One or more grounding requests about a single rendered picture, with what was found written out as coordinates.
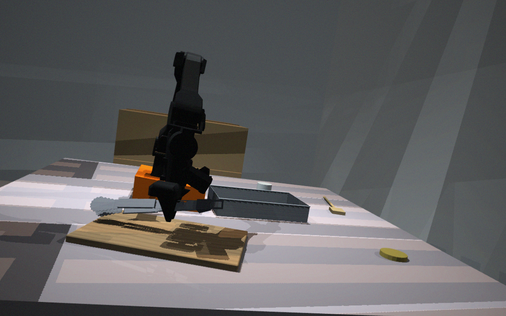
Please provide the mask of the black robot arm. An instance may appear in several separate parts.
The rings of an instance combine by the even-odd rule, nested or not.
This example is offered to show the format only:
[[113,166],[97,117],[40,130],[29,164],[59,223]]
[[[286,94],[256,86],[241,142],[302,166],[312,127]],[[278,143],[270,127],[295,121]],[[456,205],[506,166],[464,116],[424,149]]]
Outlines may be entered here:
[[[206,62],[201,55],[192,52],[181,51],[175,54],[173,66],[177,84],[173,101],[170,103],[167,124],[160,130],[153,145],[152,156],[155,156],[155,159],[151,176],[163,175],[162,158],[166,153],[177,160],[187,161],[198,151],[194,134],[202,134],[206,122],[202,98],[198,94],[199,75],[204,73]],[[180,185],[186,186],[188,183],[204,194],[213,180],[212,176],[209,176],[210,170],[207,167],[196,169],[192,164],[193,161],[185,167]]]

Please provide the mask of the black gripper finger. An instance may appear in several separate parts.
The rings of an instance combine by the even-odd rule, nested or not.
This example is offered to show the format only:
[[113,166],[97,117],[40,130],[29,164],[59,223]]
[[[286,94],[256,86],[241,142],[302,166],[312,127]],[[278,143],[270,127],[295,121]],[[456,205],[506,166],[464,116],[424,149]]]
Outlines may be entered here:
[[[181,194],[180,198],[178,198],[177,200],[181,199],[181,197],[183,197],[183,196],[184,195]],[[160,198],[160,197],[157,197],[157,199],[160,202],[160,206],[162,208],[163,216],[164,216],[166,222],[171,222],[171,218],[173,217],[177,200],[171,200],[171,199]]]
[[[182,194],[182,195],[185,195],[185,194],[187,194],[189,191],[190,191],[189,189],[184,189],[184,190],[182,190],[182,191],[181,191],[181,194]],[[171,219],[174,219],[174,217],[175,217],[175,215],[176,215],[176,212],[177,212],[177,211],[174,211],[173,217],[172,217]]]

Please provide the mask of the grey cylinder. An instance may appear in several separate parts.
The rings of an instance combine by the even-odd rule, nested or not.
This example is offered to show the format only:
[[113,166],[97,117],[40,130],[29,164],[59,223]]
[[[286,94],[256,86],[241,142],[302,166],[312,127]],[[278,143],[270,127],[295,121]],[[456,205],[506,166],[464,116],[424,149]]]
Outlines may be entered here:
[[265,182],[257,182],[257,189],[259,190],[271,190],[272,184]]

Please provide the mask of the olive-yellow flat disc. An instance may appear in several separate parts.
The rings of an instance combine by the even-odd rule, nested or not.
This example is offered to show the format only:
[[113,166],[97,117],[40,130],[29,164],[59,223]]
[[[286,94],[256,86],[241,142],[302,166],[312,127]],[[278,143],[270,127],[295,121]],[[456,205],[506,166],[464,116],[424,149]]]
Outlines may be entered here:
[[407,254],[392,248],[381,248],[379,252],[380,256],[396,262],[406,262],[408,259]]

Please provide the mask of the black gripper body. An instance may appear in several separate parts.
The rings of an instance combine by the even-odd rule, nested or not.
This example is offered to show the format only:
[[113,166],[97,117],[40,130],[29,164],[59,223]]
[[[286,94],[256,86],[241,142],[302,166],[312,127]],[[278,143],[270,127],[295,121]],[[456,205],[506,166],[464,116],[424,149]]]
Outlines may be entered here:
[[162,158],[162,162],[164,163],[163,175],[160,176],[160,180],[149,186],[148,195],[177,200],[181,196],[181,191],[185,188],[185,186],[180,185],[180,182],[184,175],[185,167],[188,167],[191,159],[180,161],[171,154],[166,153],[165,157]]

